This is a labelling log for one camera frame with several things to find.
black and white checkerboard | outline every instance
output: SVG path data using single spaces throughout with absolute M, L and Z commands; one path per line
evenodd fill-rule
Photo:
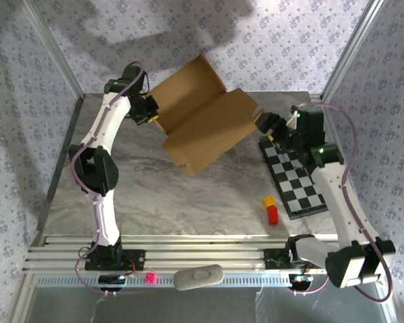
M 327 211 L 322 194 L 295 152 L 279 152 L 267 137 L 261 138 L 259 147 L 290 219 Z

red wire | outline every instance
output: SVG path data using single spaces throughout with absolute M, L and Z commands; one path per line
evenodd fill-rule
M 131 262 L 131 264 L 132 264 L 132 272 L 127 273 L 126 275 L 132 275 L 136 271 L 135 262 L 133 260 L 131 260 L 130 258 L 125 258 L 124 261 Z

cardboard box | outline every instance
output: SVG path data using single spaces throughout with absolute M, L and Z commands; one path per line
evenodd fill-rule
M 186 174 L 200 172 L 256 129 L 257 103 L 241 89 L 226 92 L 203 56 L 149 94 L 159 106 L 156 122 L 168 134 L 163 148 Z

wallpaper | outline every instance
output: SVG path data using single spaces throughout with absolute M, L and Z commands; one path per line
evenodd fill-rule
M 392 274 L 404 305 L 404 0 L 387 3 L 331 103 L 356 123 L 353 181 L 373 226 L 395 243 Z M 335 122 L 350 156 L 350 126 L 339 116 Z
M 33 0 L 85 92 L 205 53 L 226 87 L 322 92 L 367 0 Z
M 44 221 L 75 102 L 19 1 L 0 1 L 0 322 Z

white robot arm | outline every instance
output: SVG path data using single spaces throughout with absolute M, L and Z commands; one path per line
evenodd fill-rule
M 350 166 L 346 167 L 338 147 L 325 143 L 323 112 L 292 107 L 292 114 L 286 121 L 276 114 L 262 113 L 256 125 L 263 133 L 269 133 L 269 139 L 280 149 L 298 154 L 324 196 L 339 247 L 320 242 L 312 235 L 291 237 L 286 246 L 291 260 L 305 260 L 325 268 L 332 284 L 340 288 L 379 281 L 385 274 L 392 285 L 387 266 L 395 247 L 390 240 L 380 239 L 366 219 L 347 182 Z
M 145 75 L 131 63 L 120 79 L 110 80 L 105 85 L 102 106 L 90 131 L 79 145 L 69 148 L 75 180 L 92 204 L 94 237 L 92 251 L 87 254 L 87 270 L 136 269 L 132 263 L 123 262 L 137 255 L 123 251 L 116 226 L 114 189 L 119 170 L 111 158 L 111 151 L 118 129 L 127 115 L 138 125 L 158 115 L 158 105 L 152 96 L 141 94 Z

